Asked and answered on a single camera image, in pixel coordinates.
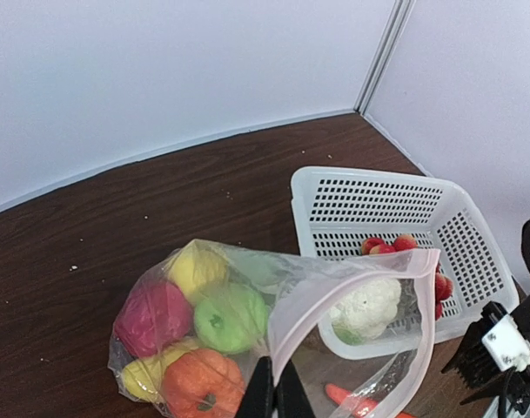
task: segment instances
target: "cauliflower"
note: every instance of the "cauliflower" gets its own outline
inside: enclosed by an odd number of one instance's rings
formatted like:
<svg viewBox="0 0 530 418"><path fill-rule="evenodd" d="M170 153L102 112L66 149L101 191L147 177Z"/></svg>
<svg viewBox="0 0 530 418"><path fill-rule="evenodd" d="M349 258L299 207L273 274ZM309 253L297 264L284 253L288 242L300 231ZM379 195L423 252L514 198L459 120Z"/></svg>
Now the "cauliflower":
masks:
<svg viewBox="0 0 530 418"><path fill-rule="evenodd" d="M401 293L396 279L370 281L330 309L332 326L374 340L396 318Z"/></svg>

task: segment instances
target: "orange pumpkin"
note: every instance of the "orange pumpkin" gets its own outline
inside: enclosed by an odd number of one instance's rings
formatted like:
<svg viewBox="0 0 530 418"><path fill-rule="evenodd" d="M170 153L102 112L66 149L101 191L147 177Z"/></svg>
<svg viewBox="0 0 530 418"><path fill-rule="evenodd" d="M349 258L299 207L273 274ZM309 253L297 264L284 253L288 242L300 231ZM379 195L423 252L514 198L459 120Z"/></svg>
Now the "orange pumpkin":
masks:
<svg viewBox="0 0 530 418"><path fill-rule="evenodd" d="M162 392L176 418L232 418L244 396L235 361L200 348L184 354L165 371Z"/></svg>

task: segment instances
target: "black cable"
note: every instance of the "black cable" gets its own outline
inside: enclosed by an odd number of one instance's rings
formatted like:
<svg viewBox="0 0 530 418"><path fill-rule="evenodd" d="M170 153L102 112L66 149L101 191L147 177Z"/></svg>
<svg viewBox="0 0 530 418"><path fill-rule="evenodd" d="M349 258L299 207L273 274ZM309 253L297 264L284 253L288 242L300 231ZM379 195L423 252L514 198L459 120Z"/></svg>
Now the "black cable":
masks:
<svg viewBox="0 0 530 418"><path fill-rule="evenodd" d="M512 366L507 370L505 376L505 381L502 384L502 391L499 396L499 418L507 418L507 398L508 398L508 386L510 385L510 380L512 375L516 371L516 367Z"/></svg>

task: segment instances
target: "white baseboard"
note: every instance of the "white baseboard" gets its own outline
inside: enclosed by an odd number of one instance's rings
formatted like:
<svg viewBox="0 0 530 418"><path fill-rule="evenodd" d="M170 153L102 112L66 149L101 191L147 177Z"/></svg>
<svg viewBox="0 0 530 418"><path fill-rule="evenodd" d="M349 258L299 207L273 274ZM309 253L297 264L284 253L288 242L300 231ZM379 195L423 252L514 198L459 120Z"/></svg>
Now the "white baseboard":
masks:
<svg viewBox="0 0 530 418"><path fill-rule="evenodd" d="M89 170L87 172L81 172L78 175L68 177L67 179L63 179L63 180L51 183L49 185L44 185L44 186L36 189L33 192L26 193L23 196L20 196L18 198L12 199L12 200L10 200L8 202L2 203L0 205L0 212L3 212L5 210L10 209L11 207L14 207L14 206L17 206L17 205L21 205L22 203L24 203L24 202L26 202L28 200L32 200L34 198L37 198L37 197L42 196L42 195L44 195L46 193L52 192L52 191L54 191L56 189L59 189L61 187L66 187L67 185L72 185L73 183L77 183L78 181L88 179L90 177L93 177L93 176L101 173L101 172L108 171L108 170L110 170L112 168L116 168L116 167L119 167L121 165L126 165L126 164L130 164L130 163L136 163L136 162L143 161L143 160L146 160L146 159L149 159L149 158L158 157L160 155L164 155L164 154L167 154L169 152L179 151L179 150L183 150L185 148L190 148L192 146L206 144L206 143L209 143L209 142L212 142L212 141L216 141L218 139L229 138L229 137L232 137L234 135L239 135L240 133L261 131L263 129L273 128L273 127L276 127L276 126L297 124L298 122L305 122L307 120L313 120L313 119L319 119L319 118L329 118L329 117L333 117L333 116L346 115L346 114L350 114L350 113L354 113L354 112L355 112L355 110L351 109L351 108L350 109L340 110L340 111L326 111L326 112L316 113L316 114L312 114L312 115L305 115L305 116L301 116L301 117L297 117L297 118L289 118L289 119L277 120L277 121L274 121L274 122L268 122L268 123L264 123L264 124L260 124L260 125L246 126L246 127L243 127L243 128L233 129L233 130L230 130L230 131L223 131L223 132L219 132L219 133L214 133L212 135L208 135L208 136L205 136L205 137L186 139L186 140L177 142L175 144L172 144L172 145L169 145L169 146L165 146L163 148L158 148L156 150L143 152L141 154L132 155L132 156L130 156L128 158L124 158L124 159L120 159L120 160L114 161L114 162L111 162L111 163L109 163L107 165L102 165L102 166L97 167L95 169Z"/></svg>

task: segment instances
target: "pumpkin stem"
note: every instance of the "pumpkin stem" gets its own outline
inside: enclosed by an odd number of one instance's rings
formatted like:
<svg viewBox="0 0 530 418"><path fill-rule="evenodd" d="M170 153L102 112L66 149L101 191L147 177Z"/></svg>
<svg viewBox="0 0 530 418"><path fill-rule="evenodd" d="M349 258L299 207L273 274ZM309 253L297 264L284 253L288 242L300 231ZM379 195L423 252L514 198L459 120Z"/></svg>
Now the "pumpkin stem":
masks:
<svg viewBox="0 0 530 418"><path fill-rule="evenodd" d="M213 315L211 325L215 328L221 328L224 325L224 321L218 315Z"/></svg>
<svg viewBox="0 0 530 418"><path fill-rule="evenodd" d="M208 394L203 399L203 403L200 403L197 409L199 411L207 412L214 407L214 404L216 403L216 396L214 394Z"/></svg>

